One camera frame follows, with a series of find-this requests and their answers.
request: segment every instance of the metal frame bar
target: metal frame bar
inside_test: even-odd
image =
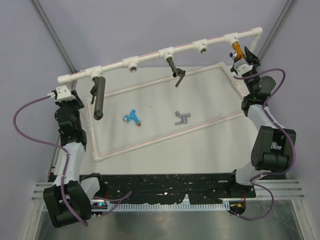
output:
[[[58,51],[60,52],[61,56],[63,57],[63,60],[65,61],[65,63],[68,65],[71,73],[76,73],[76,69],[72,63],[72,61],[70,60],[66,49],[64,48],[64,46],[62,45],[56,30],[54,29],[54,27],[52,26],[51,22],[49,21],[49,18],[46,14],[46,12],[44,11],[43,7],[41,6],[40,2],[38,0],[30,0],[32,6],[34,7],[34,10],[37,12],[39,18],[41,19],[41,21],[43,22],[45,28],[47,29],[49,35],[51,36],[54,44],[56,45]]]
[[[22,236],[23,240],[34,240],[38,231],[41,215],[45,207],[44,202],[31,202],[29,206],[28,221]]]
[[[292,9],[294,8],[297,0],[287,0],[284,7],[282,8],[279,16],[277,17],[276,21],[274,22],[271,32],[265,42],[263,43],[261,50],[258,53],[258,58],[262,61],[263,57],[265,56],[266,52],[269,50],[271,44],[274,42],[275,38],[277,37],[280,29],[284,25],[285,21],[287,20],[289,14],[291,13]]]
[[[308,217],[310,211],[305,200],[292,200],[293,209],[298,220],[303,238],[305,240],[319,239],[318,233],[313,228],[313,221]]]

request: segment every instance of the white table surface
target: white table surface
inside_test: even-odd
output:
[[[190,71],[200,67],[181,68]],[[103,74],[106,78],[105,92],[113,92],[155,79],[168,77],[170,75],[171,69],[169,67],[139,68],[135,73],[129,72],[126,68],[113,70]],[[104,122],[98,122],[100,128],[98,127],[97,129],[102,132],[107,131],[107,129],[110,130],[111,125],[108,125],[108,122],[106,123],[105,121],[111,121],[111,117],[113,116],[111,113],[115,113],[117,109],[123,108],[121,103],[119,103],[119,100],[120,102],[125,100],[123,105],[128,105],[128,101],[130,102],[129,96],[131,99],[136,99],[132,101],[132,106],[130,105],[131,103],[129,104],[130,106],[128,106],[128,108],[135,108],[138,117],[142,117],[140,119],[142,123],[141,127],[143,127],[143,124],[146,124],[148,126],[147,132],[153,132],[156,135],[161,135],[166,131],[163,127],[159,130],[159,128],[157,128],[159,124],[148,124],[148,121],[158,121],[153,120],[152,118],[147,119],[147,115],[151,116],[156,114],[157,108],[162,109],[162,111],[169,109],[168,113],[172,112],[172,114],[174,114],[175,111],[180,111],[181,113],[193,111],[194,114],[191,112],[191,118],[188,119],[190,126],[197,125],[201,122],[204,123],[212,118],[226,117],[224,115],[241,112],[242,99],[233,89],[232,85],[229,82],[226,82],[220,68],[211,70],[210,74],[208,74],[208,72],[197,73],[197,75],[194,75],[193,80],[183,80],[178,88],[175,88],[175,83],[176,80],[173,80],[161,83],[163,84],[162,86],[149,86],[142,88],[143,90],[135,90],[111,97],[113,98],[112,101],[108,100],[104,103],[105,113],[102,118]],[[84,78],[77,82],[76,90],[83,102],[85,102],[85,98],[90,97],[90,89],[92,86],[93,82],[89,78]],[[241,89],[247,93],[248,91],[246,90],[244,83],[241,84],[241,86]],[[159,93],[167,92],[167,98],[165,98],[164,95],[163,101],[159,101],[162,95],[156,93],[157,89],[160,90]],[[195,99],[195,105],[199,105],[198,110],[195,108],[195,105],[188,108],[188,105],[191,104],[190,99]],[[110,104],[112,102],[117,104],[117,107],[111,107]],[[154,108],[152,109],[152,112],[145,113],[144,111],[144,113],[141,114],[142,109],[146,109],[146,103],[151,106],[150,111],[153,106]],[[177,106],[172,106],[176,103],[181,103],[181,109],[176,109],[178,108]],[[117,113],[118,115],[121,115],[120,118],[119,116],[113,116],[114,119],[112,120],[114,121],[113,123],[115,126],[117,126],[116,129],[120,129],[122,126],[122,135],[126,134],[123,132],[126,128],[128,131],[138,131],[140,128],[135,126],[133,122],[127,124],[122,122],[122,116],[128,114],[131,110],[122,113],[124,109],[125,108]],[[92,145],[86,127],[85,114],[86,112],[81,110],[82,127],[86,131],[88,139],[86,153],[81,163],[80,174],[82,175],[91,173],[117,175],[228,173],[232,172],[234,169],[243,167],[250,161],[251,150],[258,133],[254,124],[247,117],[242,115],[236,119],[210,126],[196,132],[113,156],[101,162],[93,162]],[[166,124],[170,124],[171,121],[173,121],[174,124],[175,120],[177,122],[179,120],[171,115],[164,115],[163,118],[164,120],[162,122],[165,122]],[[178,127],[187,128],[188,126],[184,125]],[[107,137],[103,134],[98,134],[97,136],[104,142],[110,141],[119,133],[119,131],[118,133],[116,133],[117,131],[113,132],[114,135],[109,134]],[[146,136],[146,134],[141,134],[141,139],[137,140],[133,138],[133,142],[145,141],[147,138],[152,138],[153,136],[153,134],[149,134],[148,136]],[[59,171],[60,161],[61,153],[59,154],[55,174]]]

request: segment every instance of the orange connector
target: orange connector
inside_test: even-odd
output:
[[[241,50],[240,44],[238,42],[235,42],[234,44],[232,44],[232,47],[236,52],[236,58],[234,59],[235,61],[246,58],[246,56],[245,56],[244,52]]]

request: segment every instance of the gray metal part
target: gray metal part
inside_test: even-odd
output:
[[[181,121],[174,123],[175,125],[185,125],[185,124],[188,124],[187,118],[190,118],[190,117],[191,117],[191,114],[190,114],[190,113],[180,114],[179,111],[176,111],[176,112],[175,112],[175,115],[176,115],[178,118],[181,118]]]
[[[271,201],[247,203],[246,216],[258,217]],[[91,218],[80,223],[52,226],[43,212],[36,240],[303,240],[291,200],[276,201],[271,214],[259,221],[246,221],[227,211],[129,212]]]

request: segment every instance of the white enclosure wall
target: white enclosure wall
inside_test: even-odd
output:
[[[13,127],[15,111],[47,95],[57,76],[69,69],[28,0],[5,0],[0,7],[0,239],[21,239],[35,184],[44,181],[54,149],[31,142]],[[55,142],[53,100],[21,112],[18,126],[27,134]]]
[[[159,49],[263,28],[267,38],[286,0],[39,0],[77,70]],[[242,39],[243,44],[249,41]],[[179,53],[177,66],[231,63],[227,43]],[[141,64],[165,66],[163,59]]]
[[[287,77],[270,101],[272,114],[296,130],[297,160],[291,175],[299,179],[315,222],[320,223],[320,1],[297,1],[275,41],[267,51],[263,69],[283,68]],[[272,75],[277,82],[280,73]]]

